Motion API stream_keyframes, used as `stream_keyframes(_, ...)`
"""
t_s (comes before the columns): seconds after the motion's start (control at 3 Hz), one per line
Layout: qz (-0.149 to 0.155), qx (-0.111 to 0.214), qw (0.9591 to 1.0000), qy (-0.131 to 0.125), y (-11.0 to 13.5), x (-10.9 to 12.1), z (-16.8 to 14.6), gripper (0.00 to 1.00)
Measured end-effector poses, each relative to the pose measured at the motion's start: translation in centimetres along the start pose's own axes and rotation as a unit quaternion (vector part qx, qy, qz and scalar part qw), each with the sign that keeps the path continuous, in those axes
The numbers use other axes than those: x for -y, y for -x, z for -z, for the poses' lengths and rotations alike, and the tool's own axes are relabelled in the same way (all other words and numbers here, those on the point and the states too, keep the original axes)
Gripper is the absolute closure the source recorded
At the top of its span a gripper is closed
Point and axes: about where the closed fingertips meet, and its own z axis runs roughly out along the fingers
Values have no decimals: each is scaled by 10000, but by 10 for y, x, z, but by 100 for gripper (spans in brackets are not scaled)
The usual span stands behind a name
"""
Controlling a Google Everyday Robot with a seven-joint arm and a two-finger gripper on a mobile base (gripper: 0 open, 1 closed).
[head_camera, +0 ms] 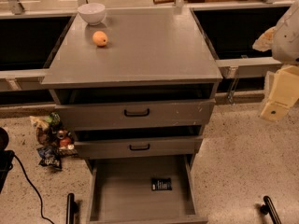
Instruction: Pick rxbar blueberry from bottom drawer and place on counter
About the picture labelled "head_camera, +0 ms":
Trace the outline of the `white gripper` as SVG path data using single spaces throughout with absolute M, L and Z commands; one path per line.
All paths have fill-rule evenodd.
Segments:
M 268 51 L 273 45 L 275 28 L 262 33 L 252 45 L 261 52 Z M 276 72 L 268 72 L 264 81 L 264 99 L 259 116 L 269 121 L 284 118 L 299 100 L 299 67 L 283 65 Z

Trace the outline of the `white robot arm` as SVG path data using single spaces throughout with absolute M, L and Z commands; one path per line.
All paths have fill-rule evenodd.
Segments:
M 262 119 L 280 120 L 299 100 L 299 0 L 290 6 L 276 26 L 261 34 L 252 47 L 258 51 L 271 50 L 272 57 L 283 64 L 276 73 L 266 75 L 268 93 L 260 112 Z

